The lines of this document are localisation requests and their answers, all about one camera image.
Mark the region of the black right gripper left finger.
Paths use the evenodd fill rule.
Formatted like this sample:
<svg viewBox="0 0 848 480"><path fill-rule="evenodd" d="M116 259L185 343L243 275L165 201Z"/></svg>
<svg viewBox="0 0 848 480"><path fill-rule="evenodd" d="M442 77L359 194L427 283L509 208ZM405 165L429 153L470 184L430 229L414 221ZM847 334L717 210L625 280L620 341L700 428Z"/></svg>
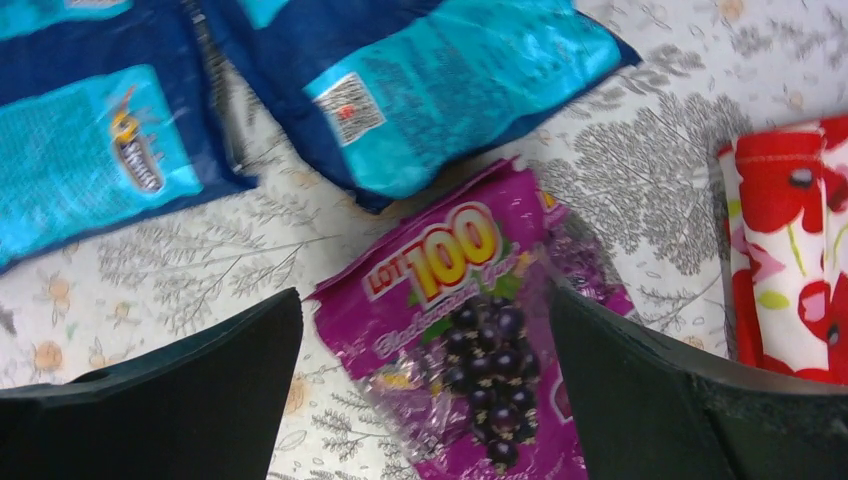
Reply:
<svg viewBox="0 0 848 480"><path fill-rule="evenodd" d="M5 479L263 479L302 342L289 288L62 385L1 393Z"/></svg>

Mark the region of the purple candy bag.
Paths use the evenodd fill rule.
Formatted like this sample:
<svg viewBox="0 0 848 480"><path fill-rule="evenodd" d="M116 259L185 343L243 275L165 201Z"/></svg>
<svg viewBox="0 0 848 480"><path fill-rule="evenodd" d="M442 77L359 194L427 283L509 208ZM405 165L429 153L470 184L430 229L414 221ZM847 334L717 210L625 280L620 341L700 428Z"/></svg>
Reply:
<svg viewBox="0 0 848 480"><path fill-rule="evenodd" d="M423 479L584 479L549 323L567 282L634 305L599 241L499 160L313 292L324 344Z"/></svg>

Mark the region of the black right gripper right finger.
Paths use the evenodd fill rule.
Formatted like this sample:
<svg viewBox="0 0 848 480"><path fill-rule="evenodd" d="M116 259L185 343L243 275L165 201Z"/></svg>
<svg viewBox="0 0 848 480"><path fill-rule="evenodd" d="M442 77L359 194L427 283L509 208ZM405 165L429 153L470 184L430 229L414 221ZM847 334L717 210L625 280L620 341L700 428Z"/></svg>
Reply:
<svg viewBox="0 0 848 480"><path fill-rule="evenodd" d="M843 479L847 390L745 366L567 287L550 323L593 479Z"/></svg>

